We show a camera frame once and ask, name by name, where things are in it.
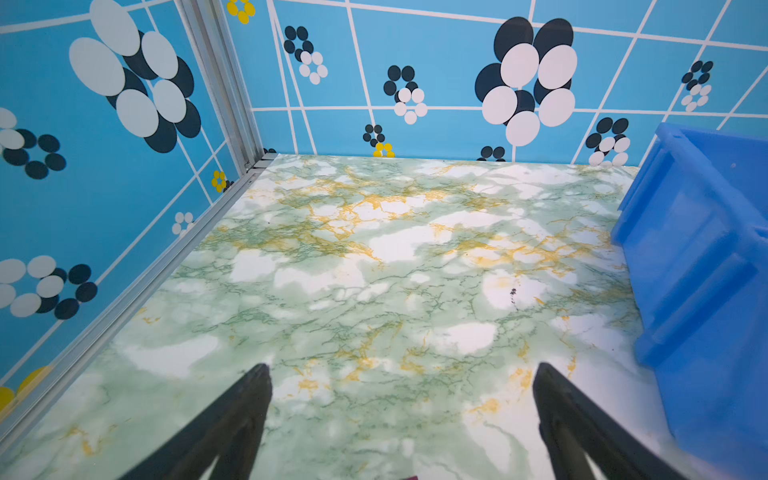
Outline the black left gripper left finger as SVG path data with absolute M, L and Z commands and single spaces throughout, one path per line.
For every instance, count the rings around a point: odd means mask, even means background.
M 270 368 L 257 364 L 125 479 L 248 479 L 272 399 Z

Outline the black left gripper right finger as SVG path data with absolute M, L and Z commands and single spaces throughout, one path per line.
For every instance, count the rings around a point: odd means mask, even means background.
M 557 479 L 683 477 L 635 439 L 551 364 L 539 364 L 532 385 L 539 432 Z

